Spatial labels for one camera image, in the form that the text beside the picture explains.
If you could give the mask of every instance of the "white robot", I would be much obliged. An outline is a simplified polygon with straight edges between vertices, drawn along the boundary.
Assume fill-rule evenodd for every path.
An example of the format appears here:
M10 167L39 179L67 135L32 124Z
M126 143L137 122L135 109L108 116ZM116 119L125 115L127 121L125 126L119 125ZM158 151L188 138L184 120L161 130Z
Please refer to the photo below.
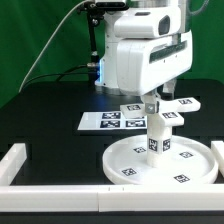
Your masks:
M178 112L197 111L200 103L194 98L163 101L156 90L164 84L169 92L175 77L191 67L189 1L133 3L128 10L105 15L106 52L96 86L107 93L140 96L142 104L122 105L121 111L128 119L147 116L147 135L111 145L103 155L104 172L115 184L213 183L218 165L210 149L172 135L172 126L184 124Z

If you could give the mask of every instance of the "cable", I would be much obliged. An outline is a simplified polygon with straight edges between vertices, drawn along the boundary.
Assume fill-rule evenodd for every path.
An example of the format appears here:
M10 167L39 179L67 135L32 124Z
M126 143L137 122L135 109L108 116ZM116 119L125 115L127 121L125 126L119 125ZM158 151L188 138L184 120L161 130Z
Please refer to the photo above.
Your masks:
M85 0L80 2L79 4L77 4L74 8L72 8L68 14L62 19L62 21L59 23L59 25L57 26L57 28L55 29L54 33L51 35L50 39L47 41L46 45L44 46L44 48L42 49L42 51L40 52L39 56L37 57L37 59L35 60L35 62L33 63L33 65L31 66L30 70L28 71L28 73L26 74L20 88L19 88L19 92L21 92L21 90L23 89L23 86L25 85L27 79L29 78L30 74L32 73L33 69L35 68L35 66L37 65L38 61L40 60L40 58L42 57L42 55L44 54L45 50L47 49L47 47L50 45L52 39L54 38L54 36L57 34L58 30L61 28L61 26L64 24L64 22L66 21L66 19L82 4L86 3L86 2L91 2L90 0Z
M204 0L204 3L201 6L201 8L196 10L196 11L193 11L193 12L190 11L190 15L191 16L197 16L197 15L201 14L202 12L205 11L205 9L207 8L208 4L209 4L209 0Z
M66 73L71 73L75 70L78 70L78 69L82 69L82 68L87 68L87 65L78 65L78 66L75 66L73 68L70 68L68 69L67 71L65 71L63 74L61 74L57 79L56 81L59 82L65 75Z
M70 73L59 73L59 74L47 74L47 75L40 75L37 76L35 78L30 79L29 81L27 81L24 85L23 88L21 89L20 92L22 92L31 82L33 82L34 80L37 79L41 79L41 78L45 78L45 77L52 77L52 76L68 76L68 75L86 75L86 74L95 74L95 72L70 72Z

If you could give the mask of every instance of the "white border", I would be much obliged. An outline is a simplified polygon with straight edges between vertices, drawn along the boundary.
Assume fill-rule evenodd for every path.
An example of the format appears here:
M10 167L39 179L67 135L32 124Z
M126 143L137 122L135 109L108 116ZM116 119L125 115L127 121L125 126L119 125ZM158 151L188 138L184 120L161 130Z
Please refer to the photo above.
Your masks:
M0 170L5 170L0 173L0 180L16 175L25 159L25 144L15 144L0 162ZM0 183L0 212L224 210L222 184L8 186L10 181Z

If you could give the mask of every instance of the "table surface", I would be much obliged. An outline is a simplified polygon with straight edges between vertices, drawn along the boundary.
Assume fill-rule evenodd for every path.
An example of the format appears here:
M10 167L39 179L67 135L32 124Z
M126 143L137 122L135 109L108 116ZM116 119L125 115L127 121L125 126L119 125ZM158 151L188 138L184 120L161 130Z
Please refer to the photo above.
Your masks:
M210 146L224 140L224 86L215 80L178 80L175 98L195 97L198 112L185 113L173 130ZM87 82L35 83L0 109L0 158L14 143L26 143L28 159L12 185L110 184L102 169L104 150L119 139L146 130L77 130L84 112L118 111L139 97L96 92ZM1 223L210 223L220 212L1 213Z

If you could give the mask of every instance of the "green wall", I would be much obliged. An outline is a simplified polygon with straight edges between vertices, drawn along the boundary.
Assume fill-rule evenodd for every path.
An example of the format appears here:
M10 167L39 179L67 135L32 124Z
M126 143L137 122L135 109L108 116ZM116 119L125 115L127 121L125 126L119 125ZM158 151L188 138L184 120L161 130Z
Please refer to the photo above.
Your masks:
M78 2L0 1L0 107L17 94L25 74L48 38ZM198 8L202 2L203 0L192 0L192 8ZM206 12L193 18L194 62L191 71L184 78L212 78L224 82L223 11L223 0L210 0ZM63 72L88 62L90 47L87 34L85 14L74 13L54 38L32 77ZM103 25L97 28L97 43L102 56Z

